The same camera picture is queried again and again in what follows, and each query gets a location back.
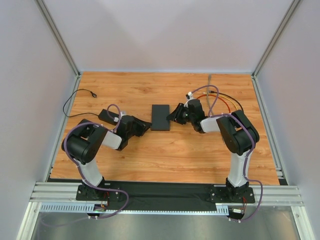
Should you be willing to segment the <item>black network switch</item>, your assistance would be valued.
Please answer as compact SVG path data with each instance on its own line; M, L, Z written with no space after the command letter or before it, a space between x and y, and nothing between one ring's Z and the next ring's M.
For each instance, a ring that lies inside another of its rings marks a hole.
M170 131L170 121L167 120L169 114L169 104L153 104L151 107L151 130Z

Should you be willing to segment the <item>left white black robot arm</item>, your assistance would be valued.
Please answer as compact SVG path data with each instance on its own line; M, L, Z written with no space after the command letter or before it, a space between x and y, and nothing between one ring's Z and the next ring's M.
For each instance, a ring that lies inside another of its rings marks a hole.
M132 137L141 137L152 126L150 122L132 115L112 113L107 122L115 128L83 119L64 138L61 148L75 163L82 181L92 189L102 188L104 178L100 173L96 155L101 146L122 151Z

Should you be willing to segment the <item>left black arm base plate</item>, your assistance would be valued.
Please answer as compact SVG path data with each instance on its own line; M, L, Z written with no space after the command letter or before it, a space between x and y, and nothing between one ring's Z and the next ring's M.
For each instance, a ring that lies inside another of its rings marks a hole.
M75 199L77 201L116 201L119 202L122 197L120 193L113 191L97 190L86 184L81 184L78 186Z

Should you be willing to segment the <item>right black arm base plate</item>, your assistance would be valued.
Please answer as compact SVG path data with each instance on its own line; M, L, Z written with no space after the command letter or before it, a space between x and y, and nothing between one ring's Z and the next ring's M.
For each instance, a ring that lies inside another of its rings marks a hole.
M213 185L209 188L212 203L253 204L256 202L253 188L248 185L241 187Z

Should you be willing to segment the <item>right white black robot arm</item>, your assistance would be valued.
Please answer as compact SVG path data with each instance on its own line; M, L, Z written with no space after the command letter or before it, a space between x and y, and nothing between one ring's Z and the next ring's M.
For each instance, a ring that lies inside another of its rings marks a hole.
M191 123L201 134L219 132L231 152L230 171L222 195L237 200L249 191L249 163L260 136L242 110L209 116L203 111L200 100L191 99L179 103L166 119L181 125Z

